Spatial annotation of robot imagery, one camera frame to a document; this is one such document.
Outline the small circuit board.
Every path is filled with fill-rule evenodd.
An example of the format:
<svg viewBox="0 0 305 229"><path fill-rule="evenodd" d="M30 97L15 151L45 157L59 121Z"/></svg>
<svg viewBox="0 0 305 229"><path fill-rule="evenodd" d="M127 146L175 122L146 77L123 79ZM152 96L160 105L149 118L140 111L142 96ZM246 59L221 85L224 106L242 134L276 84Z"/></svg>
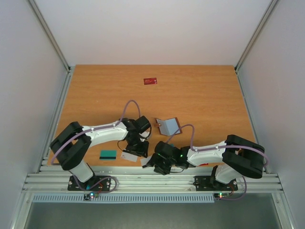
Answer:
<svg viewBox="0 0 305 229"><path fill-rule="evenodd" d="M99 196L98 193L89 193L83 195L84 201L92 201L93 199L96 199Z"/></svg>
<svg viewBox="0 0 305 229"><path fill-rule="evenodd" d="M214 198L215 198L215 199L229 198L230 195L231 195L230 193L223 193L223 192L214 193Z"/></svg>

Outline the left aluminium corner post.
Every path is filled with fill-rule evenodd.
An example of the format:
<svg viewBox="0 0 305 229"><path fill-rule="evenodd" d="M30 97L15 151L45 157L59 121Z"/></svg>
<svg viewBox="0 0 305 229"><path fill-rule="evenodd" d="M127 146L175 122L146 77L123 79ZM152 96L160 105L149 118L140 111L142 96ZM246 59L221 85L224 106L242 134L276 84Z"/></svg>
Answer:
<svg viewBox="0 0 305 229"><path fill-rule="evenodd" d="M33 11L35 17L37 18L39 24L42 27L42 30L44 31L44 33L46 34L48 40L50 41L51 45L53 46L55 52L57 53L64 69L66 70L66 72L69 72L71 67L69 66L66 58L64 57L64 54L62 53L55 37L53 36L41 10L39 9L38 4L36 3L35 0L27 0L27 3L29 4L31 10Z"/></svg>

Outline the white card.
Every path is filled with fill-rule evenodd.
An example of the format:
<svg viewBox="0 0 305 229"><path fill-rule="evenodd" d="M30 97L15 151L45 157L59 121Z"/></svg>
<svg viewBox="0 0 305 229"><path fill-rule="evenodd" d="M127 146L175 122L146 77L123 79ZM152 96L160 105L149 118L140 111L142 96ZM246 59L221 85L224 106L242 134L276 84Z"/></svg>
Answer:
<svg viewBox="0 0 305 229"><path fill-rule="evenodd" d="M140 160L141 166L144 167L149 162L150 158L143 158Z"/></svg>
<svg viewBox="0 0 305 229"><path fill-rule="evenodd" d="M121 158L124 160L131 161L131 162L137 162L137 159L138 159L138 157L136 155L132 155L132 154L129 154L126 152L122 152Z"/></svg>

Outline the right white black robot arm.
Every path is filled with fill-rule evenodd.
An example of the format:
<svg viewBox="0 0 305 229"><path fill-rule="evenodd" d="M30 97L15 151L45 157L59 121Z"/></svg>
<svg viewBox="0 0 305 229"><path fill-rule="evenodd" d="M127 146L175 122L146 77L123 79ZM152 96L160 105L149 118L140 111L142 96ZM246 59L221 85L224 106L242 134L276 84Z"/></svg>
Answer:
<svg viewBox="0 0 305 229"><path fill-rule="evenodd" d="M172 167L186 170L209 163L223 163L213 168L210 183L215 189L242 176L260 179L263 176L264 147L236 135L228 135L227 139L209 146L181 148L160 141L150 160L143 168L153 167L154 172L167 175Z"/></svg>

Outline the red card far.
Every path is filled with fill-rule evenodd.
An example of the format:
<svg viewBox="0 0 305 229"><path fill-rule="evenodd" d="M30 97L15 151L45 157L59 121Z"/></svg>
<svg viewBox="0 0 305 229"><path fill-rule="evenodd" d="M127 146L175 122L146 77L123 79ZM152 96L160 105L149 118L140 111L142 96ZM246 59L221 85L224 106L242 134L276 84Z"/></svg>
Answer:
<svg viewBox="0 0 305 229"><path fill-rule="evenodd" d="M157 84L157 78L144 78L143 79L144 85L151 85L151 84Z"/></svg>

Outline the right small circuit board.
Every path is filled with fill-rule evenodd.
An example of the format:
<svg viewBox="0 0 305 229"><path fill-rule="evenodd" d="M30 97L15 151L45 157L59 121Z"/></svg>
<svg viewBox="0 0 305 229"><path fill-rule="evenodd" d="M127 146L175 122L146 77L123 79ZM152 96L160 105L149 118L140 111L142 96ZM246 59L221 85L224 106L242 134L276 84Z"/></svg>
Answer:
<svg viewBox="0 0 305 229"><path fill-rule="evenodd" d="M223 193L223 192L214 193L214 198L215 198L215 199L229 198L230 195L231 195L230 193Z"/></svg>

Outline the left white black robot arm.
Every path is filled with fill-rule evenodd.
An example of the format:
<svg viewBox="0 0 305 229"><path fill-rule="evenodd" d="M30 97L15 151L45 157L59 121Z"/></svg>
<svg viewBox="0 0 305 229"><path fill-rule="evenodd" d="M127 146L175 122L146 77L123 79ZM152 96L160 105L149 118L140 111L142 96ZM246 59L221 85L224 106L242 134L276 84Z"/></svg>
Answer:
<svg viewBox="0 0 305 229"><path fill-rule="evenodd" d="M123 118L106 125L81 126L78 122L70 123L50 144L54 153L52 162L58 160L63 170L76 176L85 190L95 187L96 178L84 156L90 147L110 141L126 141L123 152L148 156L152 126L145 116L138 119Z"/></svg>

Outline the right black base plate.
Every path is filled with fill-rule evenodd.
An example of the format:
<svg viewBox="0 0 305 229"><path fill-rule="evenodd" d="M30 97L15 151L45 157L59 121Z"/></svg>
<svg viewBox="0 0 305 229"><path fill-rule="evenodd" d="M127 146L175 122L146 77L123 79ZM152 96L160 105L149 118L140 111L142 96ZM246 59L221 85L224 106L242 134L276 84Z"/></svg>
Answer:
<svg viewBox="0 0 305 229"><path fill-rule="evenodd" d="M228 184L216 181L211 176L195 176L193 185L196 191L237 191L238 186L236 180L230 181Z"/></svg>

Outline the left small circuit board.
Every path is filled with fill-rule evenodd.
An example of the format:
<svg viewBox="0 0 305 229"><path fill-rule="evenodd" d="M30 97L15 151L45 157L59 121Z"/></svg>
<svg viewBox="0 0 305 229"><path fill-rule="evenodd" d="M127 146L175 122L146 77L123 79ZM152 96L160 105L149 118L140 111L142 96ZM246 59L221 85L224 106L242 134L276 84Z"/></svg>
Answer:
<svg viewBox="0 0 305 229"><path fill-rule="evenodd" d="M83 195L84 201L92 201L93 199L96 199L99 196L98 193L89 193Z"/></svg>

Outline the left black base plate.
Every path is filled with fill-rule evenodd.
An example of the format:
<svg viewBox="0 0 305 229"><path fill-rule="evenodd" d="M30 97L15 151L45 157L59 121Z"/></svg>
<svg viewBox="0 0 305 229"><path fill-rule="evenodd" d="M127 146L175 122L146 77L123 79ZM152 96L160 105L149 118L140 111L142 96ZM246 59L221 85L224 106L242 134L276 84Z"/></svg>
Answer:
<svg viewBox="0 0 305 229"><path fill-rule="evenodd" d="M74 176L70 176L68 191L109 191L111 178L107 176L94 175L86 182L76 181Z"/></svg>

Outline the brown leather card holder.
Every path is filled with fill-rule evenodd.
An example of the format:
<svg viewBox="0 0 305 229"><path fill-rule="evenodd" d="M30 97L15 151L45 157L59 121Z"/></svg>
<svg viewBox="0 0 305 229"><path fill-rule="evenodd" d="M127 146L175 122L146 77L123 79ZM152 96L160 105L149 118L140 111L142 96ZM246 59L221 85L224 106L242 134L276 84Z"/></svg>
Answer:
<svg viewBox="0 0 305 229"><path fill-rule="evenodd" d="M165 136L181 134L182 131L177 130L181 127L177 117L161 120L156 118L155 126L159 128L160 134Z"/></svg>

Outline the teal card left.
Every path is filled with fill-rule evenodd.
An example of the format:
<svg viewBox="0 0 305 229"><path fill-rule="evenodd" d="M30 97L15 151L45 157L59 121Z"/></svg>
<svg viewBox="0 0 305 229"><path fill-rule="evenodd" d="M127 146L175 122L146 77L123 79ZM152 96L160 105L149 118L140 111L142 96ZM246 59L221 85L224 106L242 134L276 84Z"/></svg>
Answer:
<svg viewBox="0 0 305 229"><path fill-rule="evenodd" d="M117 151L116 150L101 150L100 160L116 160Z"/></svg>

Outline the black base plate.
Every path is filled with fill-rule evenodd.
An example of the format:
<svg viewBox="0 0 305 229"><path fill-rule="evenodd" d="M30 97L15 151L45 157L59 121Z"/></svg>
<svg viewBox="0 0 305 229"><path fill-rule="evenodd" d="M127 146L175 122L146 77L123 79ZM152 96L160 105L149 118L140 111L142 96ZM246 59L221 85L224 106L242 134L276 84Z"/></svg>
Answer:
<svg viewBox="0 0 305 229"><path fill-rule="evenodd" d="M109 191L111 178L107 176L94 175L86 182L76 181L74 176L70 176L68 191Z"/></svg>
<svg viewBox="0 0 305 229"><path fill-rule="evenodd" d="M228 184L216 181L211 176L195 176L193 185L196 191L237 191L238 186L236 180L230 181Z"/></svg>

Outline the aluminium corner post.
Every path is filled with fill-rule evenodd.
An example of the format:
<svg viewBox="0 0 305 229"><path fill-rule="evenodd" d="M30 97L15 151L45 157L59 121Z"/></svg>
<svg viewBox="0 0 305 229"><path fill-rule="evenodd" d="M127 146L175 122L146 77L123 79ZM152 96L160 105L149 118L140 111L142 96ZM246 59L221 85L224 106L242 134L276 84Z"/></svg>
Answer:
<svg viewBox="0 0 305 229"><path fill-rule="evenodd" d="M66 58L64 57L64 54L62 53L55 37L53 36L41 10L39 9L38 4L36 3L35 0L27 0L27 3L29 4L31 10L33 11L35 17L37 18L39 24L42 27L42 30L44 31L44 33L46 34L48 40L50 41L51 45L53 46L55 52L57 53L64 69L66 70L66 72L69 72L71 67L69 66Z"/></svg>
<svg viewBox="0 0 305 229"><path fill-rule="evenodd" d="M234 67L235 73L238 74L239 69L242 67L244 61L246 60L248 54L250 53L251 49L253 48L255 42L257 41L258 37L260 36L261 32L263 31L265 25L269 21L271 15L273 14L274 10L276 9L280 0L271 0L264 11L261 19L258 22L249 42L247 43L242 55L240 56L237 64Z"/></svg>

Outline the right aluminium corner post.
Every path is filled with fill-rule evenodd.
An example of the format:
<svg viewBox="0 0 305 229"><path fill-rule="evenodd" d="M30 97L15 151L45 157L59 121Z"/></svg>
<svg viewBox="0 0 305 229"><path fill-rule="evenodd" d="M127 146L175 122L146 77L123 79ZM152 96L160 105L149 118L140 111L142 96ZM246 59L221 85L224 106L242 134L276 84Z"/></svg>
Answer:
<svg viewBox="0 0 305 229"><path fill-rule="evenodd" d="M263 31L265 25L269 21L271 15L273 14L274 10L276 9L280 0L271 0L264 11L261 19L258 22L249 42L247 43L242 55L240 56L237 64L234 67L235 73L238 74L239 69L242 67L244 61L246 60L248 54L250 53L251 49L253 48L255 42L257 41L258 37L260 36L261 32Z"/></svg>

